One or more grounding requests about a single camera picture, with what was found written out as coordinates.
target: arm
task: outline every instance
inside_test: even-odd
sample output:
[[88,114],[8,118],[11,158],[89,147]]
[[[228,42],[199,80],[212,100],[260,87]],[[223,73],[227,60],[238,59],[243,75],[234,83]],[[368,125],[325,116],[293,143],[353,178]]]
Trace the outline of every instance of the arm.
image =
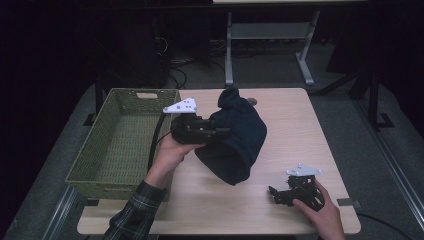
[[165,197],[165,184],[191,150],[203,145],[182,145],[165,136],[146,178],[124,209],[109,222],[103,239],[147,239],[156,211]]
[[311,220],[324,240],[345,240],[339,208],[331,201],[328,191],[317,180],[315,183],[324,197],[325,205],[321,210],[315,212],[298,199],[293,200],[293,204]]

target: hand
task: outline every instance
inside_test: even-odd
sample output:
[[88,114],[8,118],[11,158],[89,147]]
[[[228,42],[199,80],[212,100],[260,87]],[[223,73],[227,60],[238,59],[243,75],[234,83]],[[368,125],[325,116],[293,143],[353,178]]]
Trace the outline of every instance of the hand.
[[151,186],[163,188],[168,176],[172,175],[184,156],[191,150],[203,147],[204,144],[181,144],[176,142],[171,134],[167,134],[159,146],[156,159],[147,173],[144,181]]
[[318,212],[309,208],[298,199],[293,200],[293,204],[298,207],[311,220],[318,234],[324,240],[344,240],[346,239],[343,225],[340,218],[340,210],[331,201],[328,191],[317,181],[315,183],[318,190],[324,197],[324,207]]

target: table leg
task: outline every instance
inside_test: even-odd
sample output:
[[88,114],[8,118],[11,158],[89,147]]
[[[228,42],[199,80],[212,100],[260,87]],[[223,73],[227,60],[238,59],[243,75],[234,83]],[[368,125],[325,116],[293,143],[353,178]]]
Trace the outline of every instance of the table leg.
[[312,20],[309,24],[306,37],[305,45],[300,53],[296,53],[296,59],[299,63],[300,70],[302,71],[303,78],[307,85],[314,85],[314,80],[312,79],[311,72],[309,71],[308,65],[305,62],[306,54],[308,53],[309,46],[311,45],[312,37],[314,36],[315,27],[317,25],[318,17],[320,11],[315,11],[312,16]]

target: metal stand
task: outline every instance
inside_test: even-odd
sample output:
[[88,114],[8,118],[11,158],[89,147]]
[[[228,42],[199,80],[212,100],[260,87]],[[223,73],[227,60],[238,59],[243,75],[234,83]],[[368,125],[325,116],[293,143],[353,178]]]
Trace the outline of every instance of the metal stand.
[[369,89],[368,99],[368,121],[375,131],[379,131],[379,128],[392,128],[394,127],[389,116],[385,113],[381,113],[380,116],[383,122],[378,122],[378,86],[379,82],[375,76],[375,73],[370,68],[360,68],[357,71],[335,81],[327,87],[318,90],[313,93],[309,93],[309,96],[323,96],[336,88],[355,80],[352,88],[349,91],[351,99],[360,100],[364,97],[366,91]]
[[304,39],[305,45],[296,59],[307,85],[313,85],[306,55],[311,45],[320,11],[315,11],[310,22],[298,23],[232,23],[231,12],[227,21],[227,55],[225,57],[225,86],[232,86],[233,66],[231,61],[232,39]]

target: right hand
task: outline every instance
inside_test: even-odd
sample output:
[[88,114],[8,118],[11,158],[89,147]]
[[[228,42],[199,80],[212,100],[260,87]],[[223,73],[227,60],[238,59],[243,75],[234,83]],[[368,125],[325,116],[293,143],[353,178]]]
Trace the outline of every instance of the right hand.
[[298,207],[311,220],[322,239],[345,240],[339,208],[331,201],[328,191],[317,180],[315,180],[315,183],[324,197],[324,207],[316,212],[298,199],[293,200],[293,205]]

